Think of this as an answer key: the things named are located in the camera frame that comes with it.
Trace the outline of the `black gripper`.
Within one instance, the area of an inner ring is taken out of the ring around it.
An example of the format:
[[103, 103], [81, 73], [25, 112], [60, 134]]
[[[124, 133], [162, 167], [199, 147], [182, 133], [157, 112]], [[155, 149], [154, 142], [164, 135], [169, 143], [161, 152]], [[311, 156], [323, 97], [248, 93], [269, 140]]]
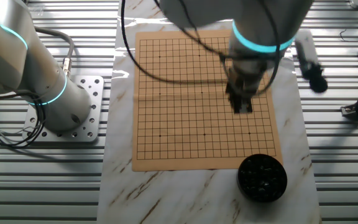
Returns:
[[[226, 85], [226, 93], [229, 94], [229, 101], [234, 113], [251, 113], [252, 109], [252, 94], [256, 94], [259, 89], [261, 79], [265, 73], [266, 66], [257, 68], [256, 71], [244, 71], [241, 67], [233, 65], [228, 70], [228, 83]], [[242, 90], [242, 96], [235, 94], [231, 85], [235, 84], [237, 89]]]

